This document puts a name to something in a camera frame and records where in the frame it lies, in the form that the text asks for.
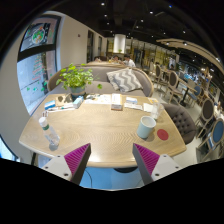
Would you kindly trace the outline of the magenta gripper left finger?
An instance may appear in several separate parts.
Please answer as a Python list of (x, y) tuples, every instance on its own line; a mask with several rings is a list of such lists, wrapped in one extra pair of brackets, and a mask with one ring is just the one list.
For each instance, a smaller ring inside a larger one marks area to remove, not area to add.
[(91, 144), (87, 143), (64, 156), (72, 173), (71, 181), (79, 185), (91, 154)]

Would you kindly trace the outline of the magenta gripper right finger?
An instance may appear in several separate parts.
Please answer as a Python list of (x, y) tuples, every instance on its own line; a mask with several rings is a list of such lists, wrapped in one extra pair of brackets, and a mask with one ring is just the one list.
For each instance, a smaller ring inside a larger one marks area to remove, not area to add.
[(135, 157), (137, 162), (138, 169), (140, 171), (143, 183), (145, 185), (151, 183), (152, 179), (152, 172), (160, 158), (160, 156), (147, 149), (144, 146), (134, 143), (132, 153)]

